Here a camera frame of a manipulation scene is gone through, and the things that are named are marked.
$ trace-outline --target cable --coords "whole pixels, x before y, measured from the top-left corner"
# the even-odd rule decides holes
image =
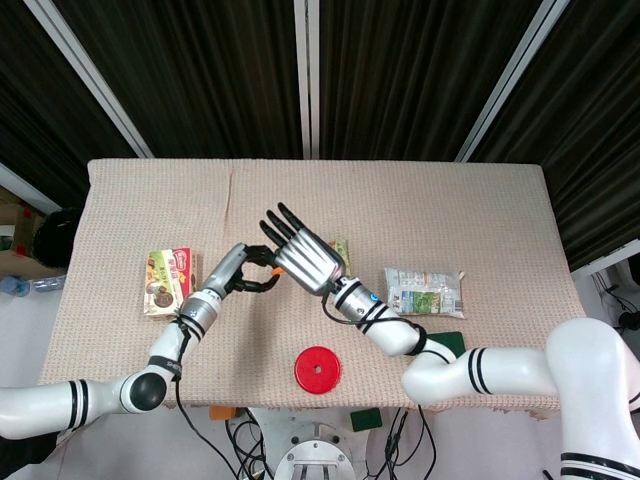
[[[602,286],[598,282],[598,280],[596,280],[596,277],[592,276],[591,280],[593,281],[593,284],[596,287],[596,291],[598,292],[598,296],[600,297],[600,305],[602,305],[602,308],[605,310],[605,313],[607,315],[609,315],[610,318],[613,318],[615,315],[617,315],[617,312],[615,312],[615,311],[613,313],[611,313],[611,309],[612,308],[615,310],[615,305],[612,305],[609,302],[605,302],[605,294],[606,294],[606,292],[602,289]]]
[[[249,457],[249,455],[251,455],[251,453],[246,453],[242,449],[240,449],[240,447],[237,445],[236,440],[235,440],[235,434],[238,432],[238,429],[242,425],[243,424],[240,424],[236,428],[235,432],[233,432],[233,434],[232,434],[231,433],[231,428],[229,426],[229,420],[225,420],[224,421],[224,428],[225,428],[225,431],[227,432],[227,438],[229,438],[229,441],[231,442],[231,445],[233,445],[233,452],[236,454],[236,458],[238,459],[238,463],[240,464],[240,469],[238,470],[238,473],[236,473],[235,477],[236,478],[240,478],[240,473],[244,470],[244,472],[247,474],[247,478],[251,478],[251,467],[249,466],[248,470],[245,468],[246,460]],[[242,458],[240,458],[240,453],[245,455],[244,460]],[[255,458],[256,457],[254,457],[252,455],[251,456],[251,461],[254,461]]]
[[[424,437],[424,425],[422,425],[422,430],[420,430],[420,438],[418,439],[418,443],[416,443],[415,448],[413,449],[413,451],[411,452],[411,454],[407,457],[406,460],[404,460],[403,462],[400,463],[396,463],[397,467],[402,467],[403,465],[406,465],[407,463],[409,463],[409,461],[413,458],[413,456],[416,454],[416,452],[418,451],[418,448],[420,447],[420,445],[422,444],[422,438]]]
[[[402,430],[404,430],[404,425],[405,425],[405,422],[407,421],[407,416],[409,415],[409,412],[405,410],[402,417],[400,417],[398,430],[394,434],[393,428],[395,426],[399,413],[400,413],[400,409],[398,409],[398,411],[396,412],[396,416],[393,419],[393,423],[391,424],[391,430],[389,431],[389,435],[387,436],[387,443],[385,445],[385,460],[386,460],[385,465],[389,472],[389,478],[391,480],[395,480],[397,478],[395,474],[395,468],[396,468],[396,462],[398,461],[398,456],[400,455],[398,447],[400,445]],[[379,472],[375,478],[377,479],[381,473],[382,472]]]
[[[429,440],[431,441],[431,448],[433,449],[433,460],[431,460],[431,465],[429,466],[429,470],[427,470],[427,474],[424,476],[424,480],[427,480],[429,478],[429,475],[431,475],[433,468],[436,466],[436,456],[437,456],[436,442],[433,440],[431,429],[427,424],[427,419],[424,418],[424,412],[422,411],[422,407],[420,405],[418,405],[418,411],[420,412],[420,418],[422,418],[422,425],[427,429],[427,433],[429,434]]]
[[[367,478],[374,478],[374,479],[378,479],[380,477],[380,475],[382,475],[382,472],[384,472],[385,468],[387,468],[388,463],[389,463],[389,458],[387,457],[388,451],[389,451],[389,446],[391,444],[392,441],[392,435],[393,435],[393,429],[395,428],[396,425],[396,421],[398,420],[398,416],[400,415],[400,410],[402,410],[401,408],[399,408],[398,410],[396,410],[396,414],[393,417],[393,421],[391,422],[391,428],[389,429],[389,433],[387,434],[387,441],[385,443],[385,447],[384,447],[384,452],[385,452],[385,461],[382,464],[382,467],[380,467],[380,470],[378,470],[378,473],[376,473],[375,475],[371,475],[371,472],[369,472],[369,465],[367,463],[367,459],[365,457],[365,467],[367,469],[367,474],[365,475],[365,477],[362,480],[366,480]]]
[[[407,320],[406,318],[402,318],[402,317],[385,317],[385,318],[372,318],[371,320],[359,320],[359,321],[351,321],[351,320],[342,320],[341,318],[338,318],[334,315],[332,315],[331,313],[329,313],[329,310],[327,309],[327,300],[329,298],[329,294],[331,292],[330,291],[326,291],[324,293],[324,295],[322,295],[322,311],[324,312],[324,314],[330,318],[331,320],[333,320],[336,323],[339,323],[341,325],[351,325],[351,326],[355,326],[355,327],[359,327],[361,325],[373,325],[374,323],[382,323],[382,322],[404,322],[407,325],[410,325],[412,328],[419,328],[419,326],[413,322],[411,322],[410,320]]]
[[[193,422],[191,422],[191,419],[189,418],[189,415],[187,415],[187,412],[185,411],[184,407],[182,406],[182,402],[180,401],[180,380],[179,379],[176,380],[176,403],[178,404],[178,409],[180,409],[180,412],[182,413],[182,416],[184,417],[184,419],[189,424],[189,427],[191,428],[191,430],[193,430],[194,433],[198,436],[198,438],[200,440],[202,440],[204,443],[209,445],[211,447],[211,449],[214,452],[216,452],[218,454],[218,456],[220,456],[220,458],[222,458],[222,460],[224,460],[224,463],[227,465],[227,467],[229,467],[229,470],[233,474],[233,477],[236,478],[236,471],[231,466],[231,463],[229,463],[229,460],[227,460],[227,457],[225,457],[224,454],[220,450],[218,450],[213,443],[211,443],[204,435],[202,435],[200,433],[200,431],[195,427]]]
[[[251,413],[251,410],[247,408],[246,412],[249,418],[253,421],[253,423],[257,425],[258,428],[260,428],[260,424],[256,420],[256,417],[253,416],[253,413]],[[269,465],[267,464],[267,457],[264,453],[264,437],[262,436],[262,430],[260,430],[260,455],[262,456],[262,464],[264,465],[265,472],[267,472],[267,475],[269,475],[269,478],[273,479],[273,472],[271,471],[271,469],[269,468]]]
[[[600,282],[600,286],[602,287],[603,291],[609,295],[611,295],[613,298],[615,298],[618,302],[618,304],[620,305],[620,307],[622,308],[622,310],[626,310],[626,311],[631,311],[629,310],[629,305],[633,308],[633,310],[635,310],[636,312],[639,311],[638,307],[635,306],[635,304],[633,304],[633,302],[627,300],[624,297],[621,297],[619,295],[616,295],[615,293],[613,293],[613,290],[616,287],[607,287],[606,282],[604,281],[604,278],[602,278],[602,274],[600,272],[596,272],[596,277],[598,278],[598,281]]]
[[[245,420],[241,422],[235,428],[235,430],[231,431],[228,420],[225,422],[227,437],[229,438],[229,441],[233,446],[234,453],[236,454],[236,457],[240,462],[240,469],[236,473],[235,478],[240,479],[241,478],[240,475],[242,474],[243,471],[248,478],[253,478],[253,475],[254,475],[253,467],[256,464],[256,462],[262,463],[264,466],[265,475],[269,475],[270,478],[273,478],[273,474],[269,469],[269,466],[267,465],[267,460],[264,454],[264,437],[262,435],[262,431],[260,431],[260,437],[256,439],[255,436],[253,435],[253,430],[251,430],[252,425],[257,426],[258,428],[260,427],[260,425],[258,424],[255,417],[251,414],[251,412],[248,409],[246,409],[245,411],[247,412],[247,415],[249,416],[250,420]],[[240,430],[242,429],[242,427],[247,425],[249,426],[249,431],[251,433],[251,436],[254,438],[254,440],[256,440],[256,443],[253,445],[253,447],[249,451],[246,451],[242,447],[240,447],[239,441],[238,441],[238,434],[240,433]],[[256,453],[256,450],[258,449],[258,447],[260,448],[259,454]]]

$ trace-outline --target black curtain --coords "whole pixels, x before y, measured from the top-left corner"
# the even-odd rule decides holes
[[[92,158],[133,151],[21,0],[0,13],[0,163],[61,206],[82,206]]]
[[[451,161],[539,0],[322,0],[321,156]]]
[[[291,0],[55,0],[157,157],[300,158]]]
[[[572,269],[638,238],[640,2],[571,2],[472,161],[542,166]]]

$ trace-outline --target clear plastic package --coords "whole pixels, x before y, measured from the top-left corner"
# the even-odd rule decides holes
[[[388,304],[398,315],[464,318],[460,281],[464,272],[416,272],[385,268]]]

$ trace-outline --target table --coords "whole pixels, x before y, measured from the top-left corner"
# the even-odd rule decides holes
[[[75,239],[45,383],[105,380],[141,369],[165,326],[142,314],[149,250],[190,246],[208,272],[236,242],[268,244],[258,222],[278,201],[326,240],[347,239],[353,274],[386,298],[384,267],[464,270],[465,320],[413,317],[461,331],[467,347],[542,347],[583,316],[537,166],[392,161],[103,159]],[[312,345],[342,362],[325,395],[298,387],[296,356]],[[413,406],[388,358],[355,328],[324,317],[317,297],[283,277],[268,294],[234,293],[184,365],[192,405]],[[167,403],[174,402],[172,394]],[[553,410],[554,397],[472,396],[433,410]]]

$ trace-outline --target dark green block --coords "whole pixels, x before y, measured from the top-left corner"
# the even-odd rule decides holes
[[[382,416],[379,408],[369,408],[351,412],[351,426],[354,432],[371,430],[382,426]]]
[[[462,338],[462,333],[460,332],[430,333],[429,340],[441,343],[458,358],[467,351],[464,346],[464,338]]]

